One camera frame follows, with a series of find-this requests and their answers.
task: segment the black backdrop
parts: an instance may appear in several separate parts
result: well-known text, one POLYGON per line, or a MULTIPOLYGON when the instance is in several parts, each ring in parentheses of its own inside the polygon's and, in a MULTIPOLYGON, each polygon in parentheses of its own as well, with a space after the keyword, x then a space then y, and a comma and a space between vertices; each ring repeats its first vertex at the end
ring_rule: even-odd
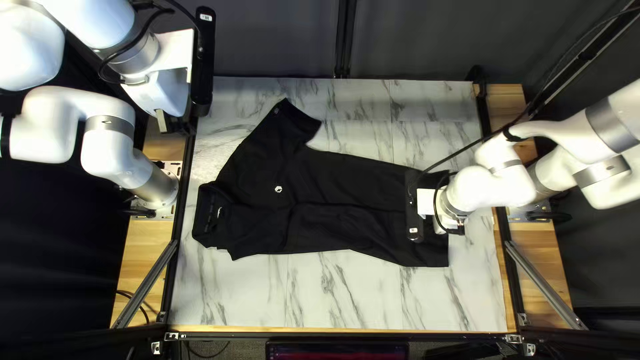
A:
MULTIPOLYGON (((65 46, 60 73, 47 85, 128 100, 99 81, 65 46)), ((28 90, 0 95, 0 113, 19 113, 28 90)), ((136 142, 146 117, 138 113, 136 142)), ((129 217, 114 184, 80 165, 79 126, 70 161, 50 165, 0 159, 0 335, 15 339, 110 326, 129 217)))

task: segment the black aluminum frame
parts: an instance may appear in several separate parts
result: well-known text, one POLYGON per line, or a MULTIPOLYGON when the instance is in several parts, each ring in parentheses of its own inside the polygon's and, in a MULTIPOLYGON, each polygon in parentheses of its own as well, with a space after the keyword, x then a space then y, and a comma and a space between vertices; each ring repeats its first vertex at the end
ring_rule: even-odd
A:
MULTIPOLYGON (((355 8, 356 0, 340 0, 339 3, 339 21, 337 29, 337 40, 335 50, 335 78, 348 78, 351 60, 351 46, 353 43, 353 28, 355 24, 355 8)), ((620 26, 614 26, 620 32, 624 29, 620 26)), ((603 42, 594 42, 608 45, 610 42, 603 44, 603 42)), ((569 79, 571 74, 565 73, 567 71, 577 71, 576 67, 565 68, 558 79, 569 79)), ((480 94, 476 97, 478 115, 481 122, 483 134, 490 132, 488 107, 486 104, 486 78, 482 76, 481 69, 474 69, 475 72, 470 72, 468 80, 475 81, 480 85, 480 94)), ((184 207, 186 203, 186 195, 188 192, 189 176, 191 173, 191 162, 193 160, 193 149, 195 146, 196 129, 198 118, 195 115, 190 115, 189 123, 193 132, 187 137, 185 144, 185 151, 183 157, 183 175, 180 184, 180 191, 177 198, 177 211, 174 220, 174 226, 172 231, 172 240, 177 241, 179 250, 180 237, 182 234, 182 222, 184 219, 184 207)), ((501 242, 504 244, 511 241, 511 231, 509 230, 509 224, 506 216, 506 210, 504 208, 497 208, 498 225, 500 230, 501 242)), ((520 282, 518 279, 518 271, 515 262, 505 252, 505 266, 507 270, 509 289, 511 292, 511 306, 513 308, 514 315, 517 316, 520 313, 524 313, 524 303, 522 301, 522 293, 520 291, 520 282)), ((161 313, 168 314, 171 308, 171 300, 173 295, 173 285, 175 281, 175 268, 177 265, 177 256, 173 256, 166 267, 166 280, 164 282, 164 292, 161 305, 161 313)), ((166 316, 159 319, 160 322, 166 321, 166 316)), ((633 336, 627 335, 607 335, 597 332, 587 331, 575 331, 575 330, 557 330, 547 328, 536 328, 530 326, 523 326, 520 321, 516 320, 517 334, 527 338, 527 342, 534 342, 542 345, 544 341, 567 341, 569 343, 590 343, 596 346, 602 346, 605 349, 616 350, 616 346, 623 345, 623 349, 626 354, 633 353, 634 351, 640 352, 638 346, 634 347, 636 340, 633 336)), ((208 341, 208 340, 330 340, 341 339, 350 340, 355 339, 358 341, 363 340, 403 340, 403 341, 480 341, 480 342, 499 342, 504 341, 506 333, 465 333, 465 332, 180 332, 175 339, 177 341, 208 341)), ((170 354, 172 358, 179 359, 180 351, 179 347, 172 347, 170 343, 172 341, 165 341, 167 346, 167 352, 163 352, 163 355, 170 354)))

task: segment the black cable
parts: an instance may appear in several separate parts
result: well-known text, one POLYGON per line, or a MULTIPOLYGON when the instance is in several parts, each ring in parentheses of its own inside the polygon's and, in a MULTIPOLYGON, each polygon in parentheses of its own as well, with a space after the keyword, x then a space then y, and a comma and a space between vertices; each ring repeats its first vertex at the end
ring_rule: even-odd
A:
POLYGON ((106 81, 107 83, 111 83, 111 84, 124 84, 124 80, 122 79, 118 79, 118 80, 112 80, 112 79, 107 79, 104 77, 104 74, 102 73, 102 71, 104 70, 104 68, 107 66, 107 64, 109 62, 111 62, 111 60, 117 58, 118 56, 126 53, 127 51, 131 50, 134 46, 136 46, 136 44, 138 42, 140 42, 140 40, 142 40, 142 38, 147 34, 147 30, 149 30, 149 27, 151 26, 151 24, 161 15, 164 15, 166 13, 175 13, 175 10, 173 9, 165 9, 162 8, 156 12, 154 12, 145 22, 145 24, 142 26, 142 28, 140 29, 140 32, 136 35, 135 38, 133 38, 133 40, 131 40, 127 45, 123 46, 122 48, 120 48, 118 51, 110 54, 109 56, 105 57, 102 62, 100 63, 100 65, 98 65, 98 76, 103 80, 106 81))
MULTIPOLYGON (((553 68, 551 69, 551 71, 549 72, 548 76, 545 78, 543 85, 540 87, 540 90, 538 90, 538 93, 536 94, 536 96, 534 96, 533 100, 530 101, 527 106, 525 107, 524 110, 522 110, 522 112, 515 118, 513 119, 510 123, 506 124, 505 126, 502 126, 500 129, 490 133, 489 135, 486 135, 466 146, 464 146, 462 149, 452 153, 451 155, 443 158, 442 160, 437 161, 436 163, 434 163, 433 165, 431 165, 430 167, 424 169, 418 176, 415 177, 415 179, 413 179, 412 181, 410 181, 407 184, 407 194, 409 195, 409 199, 413 200, 413 195, 411 194, 410 189, 412 188, 412 186, 425 174, 427 174, 429 171, 433 170, 435 167, 439 166, 440 164, 444 163, 445 161, 455 158, 456 156, 460 155, 461 153, 471 149, 473 146, 503 132, 503 130, 507 129, 508 127, 511 127, 513 125, 515 125, 518 121, 520 121, 520 119, 526 115, 527 113, 529 113, 529 111, 531 110, 533 104, 536 104, 538 102, 538 99, 540 98, 540 96, 542 95, 545 87, 548 85, 549 81, 556 75, 556 71, 558 70, 558 68, 560 67, 560 65, 562 65, 562 62, 564 61, 564 59, 573 51, 573 49, 578 46, 590 33, 594 32, 595 30, 597 30, 600 26, 606 24, 607 22, 621 16, 624 15, 626 13, 630 13, 630 12, 634 12, 636 10, 640 10, 640 6, 634 6, 632 8, 628 8, 626 10, 623 10, 615 15, 612 15, 608 18, 606 18, 603 21, 600 21, 598 24, 594 25, 591 29, 589 29, 588 31, 586 31, 580 38, 578 38, 578 40, 576 40, 573 45, 571 45, 569 47, 569 49, 567 49, 564 54, 560 57, 560 59, 558 59, 558 61, 556 62, 556 64, 553 66, 553 68)), ((534 111, 531 115, 535 115, 537 112, 539 112, 542 109, 542 106, 544 106, 544 104, 542 104, 541 106, 539 106, 536 111, 534 111)))
POLYGON ((223 346, 223 347, 222 347, 222 349, 221 349, 219 352, 217 352, 217 353, 215 353, 215 354, 213 354, 213 355, 209 355, 209 356, 200 355, 200 354, 198 354, 197 352, 193 351, 193 349, 191 348, 191 344, 190 344, 191 342, 190 342, 190 341, 187 341, 186 343, 187 343, 187 350, 189 351, 189 358, 190 358, 190 359, 191 359, 191 354, 196 355, 197 357, 201 357, 202 359, 213 359, 214 357, 216 357, 216 356, 218 356, 218 355, 222 354, 222 352, 223 352, 223 351, 225 351, 225 349, 227 348, 227 346, 229 346, 229 343, 230 343, 230 342, 231 342, 231 341, 227 341, 227 343, 225 344, 225 346, 223 346))
POLYGON ((164 1, 166 1, 169 4, 171 4, 171 6, 173 6, 174 8, 178 9, 178 11, 180 11, 181 13, 186 15, 189 18, 189 21, 191 21, 191 23, 193 23, 193 26, 196 28, 196 31, 198 32, 198 34, 200 34, 200 28, 198 28, 198 21, 196 20, 196 18, 190 12, 187 11, 187 9, 184 8, 184 6, 180 5, 175 0, 164 0, 164 1))
MULTIPOLYGON (((130 296, 133 296, 133 295, 134 295, 134 293, 132 293, 131 291, 127 291, 127 290, 117 290, 117 291, 119 291, 119 292, 121 292, 121 293, 128 294, 128 295, 130 295, 130 296)), ((146 300, 142 300, 142 303, 143 303, 144 305, 146 305, 146 306, 147 306, 147 308, 149 309, 149 311, 151 311, 154 315, 158 315, 158 312, 157 312, 157 311, 156 311, 156 310, 155 310, 151 305, 149 305, 149 303, 148 303, 146 300)))
MULTIPOLYGON (((124 297, 127 297, 127 298, 129 298, 129 300, 131 300, 131 297, 132 297, 131 295, 128 295, 128 294, 126 294, 126 293, 123 293, 123 292, 122 292, 122 291, 120 291, 120 290, 116 290, 116 294, 118 294, 118 295, 122 295, 122 296, 124 296, 124 297)), ((146 312, 146 311, 145 311, 145 309, 142 307, 142 305, 140 306, 140 311, 142 311, 142 314, 145 316, 145 319, 146 319, 146 321, 147 321, 147 325, 151 324, 151 323, 149 322, 149 315, 147 315, 147 312, 146 312)))

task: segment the gray wall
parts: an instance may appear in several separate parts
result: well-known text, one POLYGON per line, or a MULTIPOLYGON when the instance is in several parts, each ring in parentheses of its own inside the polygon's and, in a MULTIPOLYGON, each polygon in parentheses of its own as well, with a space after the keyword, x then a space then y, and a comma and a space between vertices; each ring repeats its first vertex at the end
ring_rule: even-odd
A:
MULTIPOLYGON (((216 11, 218 75, 312 76, 333 73, 338 0, 179 0, 216 11)), ((191 27, 182 14, 160 18, 155 32, 191 27)))
MULTIPOLYGON (((180 0, 218 14, 216 73, 333 73, 339 0, 180 0)), ((353 78, 463 79, 482 65, 493 82, 536 80, 591 24, 627 0, 359 0, 353 78)), ((186 28, 177 14, 158 32, 186 28)))
POLYGON ((358 3, 354 77, 463 79, 478 64, 491 82, 533 85, 561 53, 621 1, 366 0, 358 3))

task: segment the black metal post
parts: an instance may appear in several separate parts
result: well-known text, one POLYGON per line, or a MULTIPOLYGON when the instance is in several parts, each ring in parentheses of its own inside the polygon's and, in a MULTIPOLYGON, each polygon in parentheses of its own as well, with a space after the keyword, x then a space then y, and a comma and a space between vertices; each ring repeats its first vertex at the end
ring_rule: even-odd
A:
POLYGON ((353 46, 353 26, 356 21, 356 3, 357 0, 340 0, 338 4, 334 78, 348 78, 351 72, 351 48, 353 46))

